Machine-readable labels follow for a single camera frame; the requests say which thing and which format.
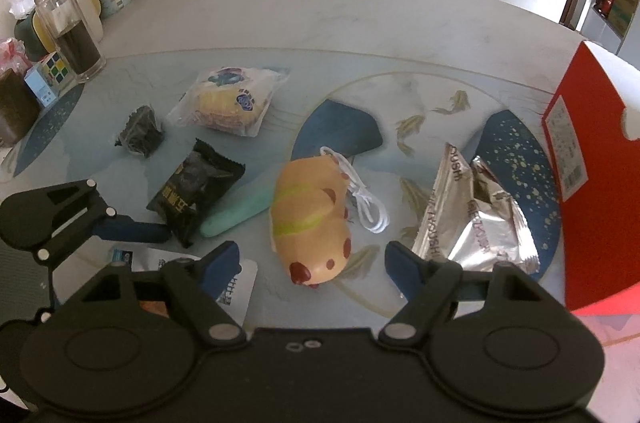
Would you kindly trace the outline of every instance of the black snack package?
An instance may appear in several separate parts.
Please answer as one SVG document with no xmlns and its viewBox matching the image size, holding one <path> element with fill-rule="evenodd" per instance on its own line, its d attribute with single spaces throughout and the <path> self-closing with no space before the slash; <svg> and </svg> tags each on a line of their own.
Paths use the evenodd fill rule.
<svg viewBox="0 0 640 423">
<path fill-rule="evenodd" d="M 139 107 L 129 116 L 122 132 L 118 134 L 116 146 L 124 145 L 133 154 L 142 154 L 148 158 L 162 143 L 160 120 L 148 105 Z"/>
<path fill-rule="evenodd" d="M 244 175 L 244 165 L 196 139 L 193 150 L 146 206 L 158 212 L 183 247 L 213 204 Z"/>
</svg>

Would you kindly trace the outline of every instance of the marble table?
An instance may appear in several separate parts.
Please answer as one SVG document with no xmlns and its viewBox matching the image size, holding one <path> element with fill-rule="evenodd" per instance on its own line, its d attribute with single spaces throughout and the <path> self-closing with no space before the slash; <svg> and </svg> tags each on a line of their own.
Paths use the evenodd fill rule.
<svg viewBox="0 0 640 423">
<path fill-rule="evenodd" d="M 358 103 L 363 92 L 384 93 L 388 81 L 403 78 L 429 80 L 431 88 L 442 90 L 443 99 L 450 88 L 464 88 L 474 103 L 482 103 L 477 117 L 459 123 L 450 134 L 459 145 L 488 114 L 502 108 L 510 108 L 542 140 L 540 114 L 581 41 L 568 29 L 494 0 L 132 0 L 105 22 L 104 30 L 100 47 L 108 58 L 106 69 L 82 89 L 65 126 L 42 153 L 17 177 L 8 178 L 10 168 L 4 173 L 0 198 L 92 177 L 120 213 L 157 220 L 144 206 L 161 184 L 156 181 L 172 172 L 196 135 L 247 163 L 246 179 L 255 178 L 258 160 L 286 161 L 296 132 L 324 98 L 339 92 L 339 98 Z M 181 132 L 169 128 L 172 141 L 151 163 L 113 148 L 112 138 L 131 110 L 152 103 L 162 116 L 198 71 L 221 66 L 273 67 L 290 74 L 255 140 L 195 127 Z M 366 80 L 373 83 L 359 86 Z M 91 143 L 92 151 L 83 151 L 81 143 Z M 424 175 L 415 165 L 402 172 L 428 187 L 437 161 L 433 154 L 421 157 Z M 363 158 L 356 169 L 372 179 L 376 172 L 399 172 L 397 165 L 381 168 L 380 161 Z M 268 244 L 255 239 L 255 233 L 268 233 L 266 215 L 251 223 L 252 229 L 239 226 L 216 239 L 197 241 L 189 250 L 204 255 L 219 241 L 233 239 L 244 257 L 258 262 L 247 327 L 365 325 L 376 330 L 402 306 L 388 283 L 381 288 L 377 282 L 372 291 L 361 281 L 346 292 L 339 287 L 300 289 L 278 280 L 286 276 L 278 275 Z M 386 241 L 389 237 L 396 235 L 385 235 Z M 382 239 L 363 239 L 362 244 L 383 247 Z M 54 286 L 61 300 L 96 272 L 110 245 L 91 239 L 56 270 Z M 375 272 L 378 266 L 380 273 L 376 262 L 372 268 Z M 541 281 L 560 300 L 562 266 L 559 249 Z M 318 309 L 305 318 L 290 309 L 300 303 L 316 303 Z M 606 407 L 598 407 L 601 417 L 606 413 Z"/>
</svg>

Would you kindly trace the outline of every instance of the white cable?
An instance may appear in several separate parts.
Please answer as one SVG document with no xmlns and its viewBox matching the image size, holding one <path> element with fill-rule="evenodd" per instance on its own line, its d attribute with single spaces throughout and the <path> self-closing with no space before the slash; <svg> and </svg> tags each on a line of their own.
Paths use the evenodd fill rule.
<svg viewBox="0 0 640 423">
<path fill-rule="evenodd" d="M 385 205 L 367 190 L 367 187 L 358 176 L 356 170 L 351 166 L 350 162 L 348 162 L 343 155 L 338 154 L 338 152 L 331 150 L 329 147 L 322 147 L 320 153 L 336 158 L 340 170 L 348 175 L 349 191 L 351 195 L 356 198 L 360 223 L 372 233 L 382 233 L 385 231 L 385 228 L 389 225 L 389 215 L 386 213 Z M 372 206 L 377 210 L 377 221 L 371 213 Z"/>
</svg>

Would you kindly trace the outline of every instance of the clear plastic container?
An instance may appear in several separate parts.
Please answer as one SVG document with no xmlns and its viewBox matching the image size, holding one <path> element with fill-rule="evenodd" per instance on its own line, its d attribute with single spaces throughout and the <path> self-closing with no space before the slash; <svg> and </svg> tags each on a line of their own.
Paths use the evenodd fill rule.
<svg viewBox="0 0 640 423">
<path fill-rule="evenodd" d="M 53 38 L 56 50 L 88 82 L 106 65 L 76 0 L 35 0 L 36 13 Z"/>
</svg>

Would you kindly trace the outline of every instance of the foil bag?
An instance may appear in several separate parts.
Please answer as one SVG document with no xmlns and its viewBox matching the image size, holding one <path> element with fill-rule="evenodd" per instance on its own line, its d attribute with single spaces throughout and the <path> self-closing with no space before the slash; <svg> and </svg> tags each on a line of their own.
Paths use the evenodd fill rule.
<svg viewBox="0 0 640 423">
<path fill-rule="evenodd" d="M 540 269 L 516 200 L 481 158 L 468 164 L 448 143 L 412 251 L 425 260 L 453 260 L 470 271 L 491 271 L 504 261 L 528 274 Z"/>
</svg>

